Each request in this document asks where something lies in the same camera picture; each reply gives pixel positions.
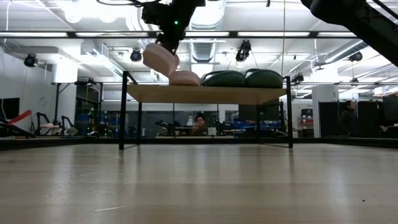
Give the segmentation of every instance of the red object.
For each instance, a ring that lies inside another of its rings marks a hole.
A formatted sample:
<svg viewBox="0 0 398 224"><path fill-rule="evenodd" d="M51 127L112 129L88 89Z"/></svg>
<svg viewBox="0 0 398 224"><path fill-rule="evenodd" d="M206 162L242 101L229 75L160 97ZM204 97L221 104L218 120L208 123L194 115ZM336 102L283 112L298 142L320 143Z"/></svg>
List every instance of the red object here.
<svg viewBox="0 0 398 224"><path fill-rule="evenodd" d="M302 118L298 122L299 124L313 124L313 118Z"/></svg>
<svg viewBox="0 0 398 224"><path fill-rule="evenodd" d="M10 121L7 123L7 125L14 125L14 124L17 123L18 121L25 119L27 116L30 116L31 114L32 114L32 111L31 111L31 110L27 110L27 111L25 111L25 113L23 113L23 114L19 115L18 117L16 117L16 118L10 120Z"/></svg>

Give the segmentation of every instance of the wooden floor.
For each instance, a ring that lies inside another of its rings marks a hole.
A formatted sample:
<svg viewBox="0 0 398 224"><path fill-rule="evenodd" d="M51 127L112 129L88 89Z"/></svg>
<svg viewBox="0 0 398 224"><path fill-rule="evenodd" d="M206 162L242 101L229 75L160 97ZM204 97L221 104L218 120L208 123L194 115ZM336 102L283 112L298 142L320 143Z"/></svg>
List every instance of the wooden floor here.
<svg viewBox="0 0 398 224"><path fill-rule="evenodd" d="M398 223L398 151L81 145L0 152L0 223Z"/></svg>

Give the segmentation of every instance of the ceiling light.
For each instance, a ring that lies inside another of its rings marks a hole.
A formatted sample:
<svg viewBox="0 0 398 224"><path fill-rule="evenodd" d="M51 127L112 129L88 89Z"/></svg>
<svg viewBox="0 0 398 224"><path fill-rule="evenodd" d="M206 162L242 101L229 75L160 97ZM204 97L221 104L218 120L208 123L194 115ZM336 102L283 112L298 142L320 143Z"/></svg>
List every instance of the ceiling light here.
<svg viewBox="0 0 398 224"><path fill-rule="evenodd" d="M320 32L319 37L356 37L352 32Z"/></svg>
<svg viewBox="0 0 398 224"><path fill-rule="evenodd" d="M306 37L309 32L238 32L238 37Z"/></svg>
<svg viewBox="0 0 398 224"><path fill-rule="evenodd" d="M185 37L227 37L229 32L219 32L219 31L188 31L185 33Z"/></svg>
<svg viewBox="0 0 398 224"><path fill-rule="evenodd" d="M197 40L197 39L190 39L190 40L181 40L181 43L199 43L199 44L217 44L221 43L224 44L226 43L226 40Z"/></svg>
<svg viewBox="0 0 398 224"><path fill-rule="evenodd" d="M0 37L68 37L66 32L0 32Z"/></svg>
<svg viewBox="0 0 398 224"><path fill-rule="evenodd" d="M77 37L148 37L147 32L77 32Z"/></svg>

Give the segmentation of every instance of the wooden tabletop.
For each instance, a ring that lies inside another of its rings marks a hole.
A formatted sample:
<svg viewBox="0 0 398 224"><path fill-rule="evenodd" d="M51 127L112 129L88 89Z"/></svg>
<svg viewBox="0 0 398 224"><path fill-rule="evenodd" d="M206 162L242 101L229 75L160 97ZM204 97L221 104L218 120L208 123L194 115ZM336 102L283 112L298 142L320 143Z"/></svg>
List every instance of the wooden tabletop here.
<svg viewBox="0 0 398 224"><path fill-rule="evenodd" d="M160 86L130 84L127 92L140 103L213 103L261 105L286 94L285 89Z"/></svg>

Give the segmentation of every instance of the security camera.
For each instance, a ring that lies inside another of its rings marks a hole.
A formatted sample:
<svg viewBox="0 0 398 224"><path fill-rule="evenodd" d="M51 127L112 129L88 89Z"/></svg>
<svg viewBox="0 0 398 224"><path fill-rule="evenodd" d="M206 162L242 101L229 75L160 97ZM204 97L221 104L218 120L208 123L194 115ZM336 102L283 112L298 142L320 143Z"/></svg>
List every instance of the security camera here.
<svg viewBox="0 0 398 224"><path fill-rule="evenodd" d="M296 77L294 77L294 78L292 79L292 81L293 81L294 83L303 82L303 81L304 81L304 76L303 76L303 74L299 73Z"/></svg>
<svg viewBox="0 0 398 224"><path fill-rule="evenodd" d="M36 67L37 66L36 54L27 54L27 57L24 60L24 65L30 68Z"/></svg>
<svg viewBox="0 0 398 224"><path fill-rule="evenodd" d="M352 61L352 62L359 62L361 61L363 58L363 55L361 52L356 52L355 54L349 56L348 60Z"/></svg>
<svg viewBox="0 0 398 224"><path fill-rule="evenodd" d="M236 54L236 61L237 62L244 62L249 57L249 52L251 51L251 44L249 40L243 40L237 54Z"/></svg>
<svg viewBox="0 0 398 224"><path fill-rule="evenodd" d="M142 60L142 55L140 49L133 49L130 55L130 59L132 62L139 62Z"/></svg>

